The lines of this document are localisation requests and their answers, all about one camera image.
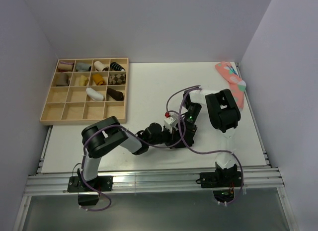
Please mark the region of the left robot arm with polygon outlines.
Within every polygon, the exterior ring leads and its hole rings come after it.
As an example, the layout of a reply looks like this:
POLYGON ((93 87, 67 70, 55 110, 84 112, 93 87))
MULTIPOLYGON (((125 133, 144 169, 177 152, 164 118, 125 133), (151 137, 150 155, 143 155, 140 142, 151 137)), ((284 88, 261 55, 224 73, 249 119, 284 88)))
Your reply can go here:
POLYGON ((178 139, 169 129, 158 123, 151 123, 136 134, 123 127, 119 120, 112 116, 83 129, 81 132, 84 145, 84 164, 82 165, 79 186, 85 191, 96 187, 98 168, 101 158, 121 146, 133 155, 141 155, 149 147, 161 144, 173 147, 178 139))

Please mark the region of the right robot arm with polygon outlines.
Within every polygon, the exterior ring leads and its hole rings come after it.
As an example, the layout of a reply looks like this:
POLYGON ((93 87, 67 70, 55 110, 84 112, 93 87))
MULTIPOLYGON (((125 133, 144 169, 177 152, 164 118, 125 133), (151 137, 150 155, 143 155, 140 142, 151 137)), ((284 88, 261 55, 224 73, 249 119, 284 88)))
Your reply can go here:
POLYGON ((229 89, 187 89, 181 102, 181 106, 187 110, 183 118, 186 129, 197 129, 195 122, 203 105, 207 108, 212 127, 221 134, 221 148, 214 151, 217 154, 215 181, 220 186, 226 186, 238 172, 239 162, 234 155, 234 134, 241 119, 240 111, 229 89))

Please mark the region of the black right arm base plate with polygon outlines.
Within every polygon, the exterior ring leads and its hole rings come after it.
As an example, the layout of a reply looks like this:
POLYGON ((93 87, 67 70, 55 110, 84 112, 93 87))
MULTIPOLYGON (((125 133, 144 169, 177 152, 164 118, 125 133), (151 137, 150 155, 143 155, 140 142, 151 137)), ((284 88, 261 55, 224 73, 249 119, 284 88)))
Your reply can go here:
POLYGON ((242 183, 242 175, 240 171, 222 172, 220 170, 214 172, 201 172, 196 183, 201 188, 225 188, 240 187, 242 183))

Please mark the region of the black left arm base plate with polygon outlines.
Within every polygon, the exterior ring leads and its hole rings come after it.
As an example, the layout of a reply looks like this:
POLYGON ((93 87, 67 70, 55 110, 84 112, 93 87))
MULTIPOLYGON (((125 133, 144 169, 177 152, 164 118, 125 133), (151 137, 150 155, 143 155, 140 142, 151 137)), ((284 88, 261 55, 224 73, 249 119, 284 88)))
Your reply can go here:
MULTIPOLYGON (((111 191, 113 185, 113 176, 98 176, 97 178, 87 181, 87 184, 98 191, 111 191)), ((69 179, 67 192, 90 192, 92 191, 84 184, 80 177, 72 176, 69 179)))

